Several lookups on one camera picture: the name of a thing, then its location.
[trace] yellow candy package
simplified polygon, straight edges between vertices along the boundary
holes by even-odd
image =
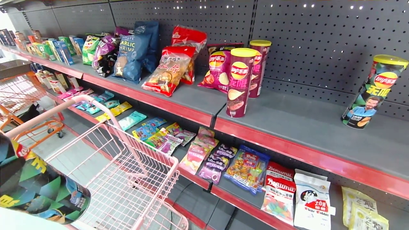
[[[344,201],[342,220],[346,227],[349,227],[350,224],[353,203],[356,203],[367,210],[378,213],[378,210],[376,209],[376,201],[355,189],[342,187],[342,200]]]
[[[388,230],[389,221],[356,202],[352,203],[349,230]]]

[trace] teal candy package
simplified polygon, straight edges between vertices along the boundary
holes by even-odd
[[[122,37],[112,77],[129,80],[136,84],[141,81],[142,65],[150,38],[151,34],[148,33]]]
[[[139,122],[143,121],[147,116],[138,113],[137,111],[133,111],[129,116],[126,118],[121,119],[118,121],[119,125],[121,126],[123,131],[130,129],[132,126],[138,124]]]

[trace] shopping cart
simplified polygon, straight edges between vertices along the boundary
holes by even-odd
[[[79,220],[66,226],[82,230],[89,227],[99,230],[187,230],[187,219],[165,202],[179,176],[178,160],[122,131],[111,111],[92,97],[76,96],[23,123],[6,136],[12,138],[83,100],[90,101],[111,119],[96,124],[45,158],[47,163],[91,192],[88,209]],[[81,142],[92,146],[93,151],[72,157],[69,149]]]

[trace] red shelf edge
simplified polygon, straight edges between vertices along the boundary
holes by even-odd
[[[409,200],[409,181],[399,177],[222,118],[216,119],[214,129]]]

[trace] blue snack bag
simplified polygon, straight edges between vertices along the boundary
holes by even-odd
[[[136,84],[141,81],[142,62],[146,57],[150,38],[151,34],[148,33],[122,36],[112,77]]]
[[[158,41],[159,41],[159,22],[136,21],[134,26],[135,34],[151,34],[148,51],[143,61],[144,67],[150,73],[153,73],[157,67]]]

